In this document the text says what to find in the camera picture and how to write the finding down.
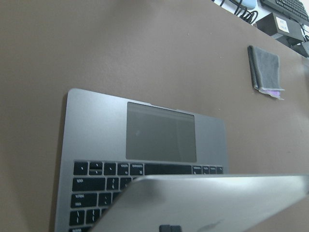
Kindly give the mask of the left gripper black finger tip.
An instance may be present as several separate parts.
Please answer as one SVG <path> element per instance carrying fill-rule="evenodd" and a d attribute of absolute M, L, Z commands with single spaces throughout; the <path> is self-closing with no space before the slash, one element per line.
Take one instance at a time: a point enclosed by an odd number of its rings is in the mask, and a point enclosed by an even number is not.
<path fill-rule="evenodd" d="M 160 225 L 159 226 L 160 232 L 181 232 L 180 225 Z"/>

